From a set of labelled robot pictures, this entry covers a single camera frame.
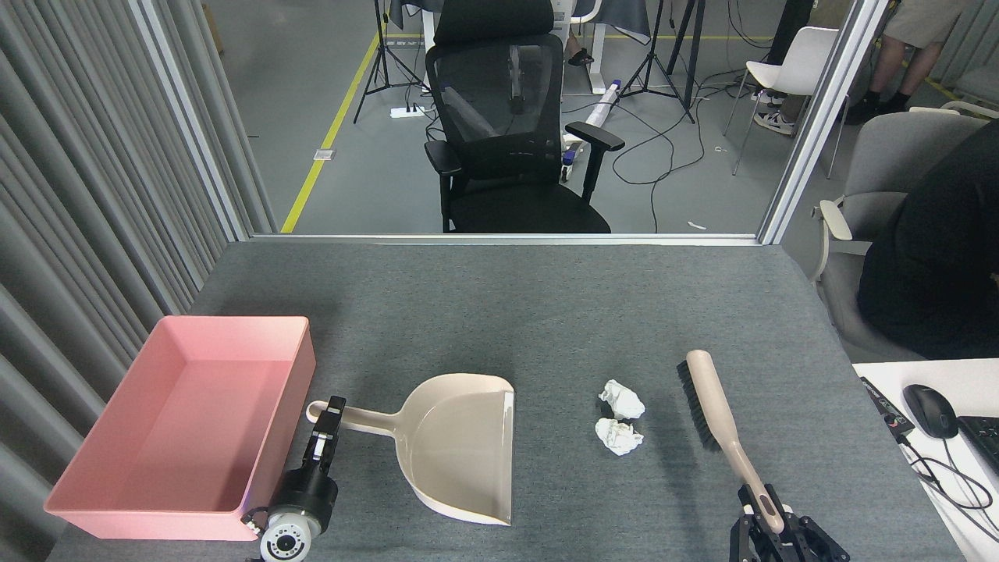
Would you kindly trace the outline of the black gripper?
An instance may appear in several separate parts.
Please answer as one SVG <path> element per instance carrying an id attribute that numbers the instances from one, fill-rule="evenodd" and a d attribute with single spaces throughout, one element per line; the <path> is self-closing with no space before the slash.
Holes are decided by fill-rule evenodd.
<path id="1" fill-rule="evenodd" d="M 329 520 L 338 497 L 338 485 L 329 469 L 338 444 L 340 420 L 346 399 L 332 396 L 318 414 L 303 456 L 303 468 L 286 471 L 270 502 L 270 517 L 304 513 L 315 520 Z"/>

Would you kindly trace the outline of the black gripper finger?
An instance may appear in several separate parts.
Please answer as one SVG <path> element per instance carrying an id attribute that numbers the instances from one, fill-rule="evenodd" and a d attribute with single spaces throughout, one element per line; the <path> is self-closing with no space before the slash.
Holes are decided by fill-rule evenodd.
<path id="1" fill-rule="evenodd" d="M 729 533 L 729 560 L 770 561 L 770 527 L 749 486 L 738 490 L 743 512 Z"/>
<path id="2" fill-rule="evenodd" d="M 810 516 L 799 517 L 779 502 L 772 486 L 765 490 L 784 523 L 779 533 L 761 532 L 761 561 L 850 561 L 851 555 Z"/>

